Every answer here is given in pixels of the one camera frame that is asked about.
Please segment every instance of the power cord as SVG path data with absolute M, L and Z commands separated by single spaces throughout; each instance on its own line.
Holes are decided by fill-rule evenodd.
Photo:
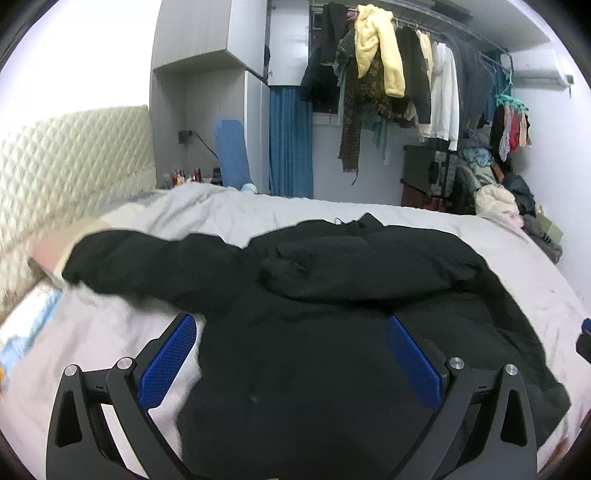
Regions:
M 181 145 L 186 145 L 187 141 L 189 141 L 189 137 L 193 134 L 195 134 L 197 138 L 201 140 L 201 143 L 205 145 L 205 148 L 207 148 L 212 153 L 212 155 L 219 160 L 219 157 L 216 155 L 216 153 L 211 148 L 209 148 L 209 145 L 205 143 L 205 140 L 201 138 L 201 135 L 199 135 L 199 133 L 195 130 L 181 130 L 178 133 L 178 143 L 180 143 Z

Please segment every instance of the clothes rack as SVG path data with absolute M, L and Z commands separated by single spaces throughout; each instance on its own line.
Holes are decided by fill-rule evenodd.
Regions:
M 316 0 L 310 0 L 310 5 L 313 11 L 321 11 L 322 7 L 327 2 L 317 2 Z M 352 9 L 356 4 L 352 4 L 349 1 L 339 2 L 348 4 Z M 433 34 L 456 34 L 459 37 L 463 37 L 463 40 L 478 40 L 481 43 L 490 45 L 493 49 L 499 50 L 509 57 L 511 68 L 504 67 L 500 62 L 488 57 L 481 52 L 481 55 L 486 61 L 490 61 L 495 65 L 499 66 L 506 72 L 513 72 L 513 58 L 506 48 L 497 45 L 495 42 L 488 40 L 482 35 L 470 30 L 466 25 L 449 18 L 439 12 L 433 11 L 426 5 L 421 5 L 418 2 L 411 0 L 371 0 L 371 3 L 377 7 L 381 7 L 386 10 L 390 10 L 394 17 L 399 23 L 405 24 L 409 27 L 416 28 L 421 31 L 428 31 Z

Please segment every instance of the clothes hanger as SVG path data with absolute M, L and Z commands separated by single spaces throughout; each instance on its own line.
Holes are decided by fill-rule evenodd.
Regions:
M 516 110 L 520 113 L 528 112 L 530 109 L 527 108 L 525 103 L 521 100 L 512 97 L 511 95 L 506 95 L 505 92 L 509 90 L 513 86 L 513 72 L 509 72 L 509 85 L 503 90 L 499 95 L 495 95 L 496 105 L 497 106 L 508 106 L 509 108 Z

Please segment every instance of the pillow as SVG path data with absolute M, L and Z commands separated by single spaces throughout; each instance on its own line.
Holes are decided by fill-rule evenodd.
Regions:
M 84 219 L 63 230 L 50 232 L 33 246 L 29 265 L 43 270 L 57 288 L 64 289 L 67 282 L 61 272 L 74 246 L 86 235 L 110 228 L 112 226 L 104 220 Z

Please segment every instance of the red clothing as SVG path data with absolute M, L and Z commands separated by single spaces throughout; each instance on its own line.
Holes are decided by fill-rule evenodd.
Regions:
M 513 121 L 511 122 L 511 136 L 509 137 L 509 146 L 511 147 L 511 153 L 517 153 L 519 148 L 519 112 L 513 111 Z

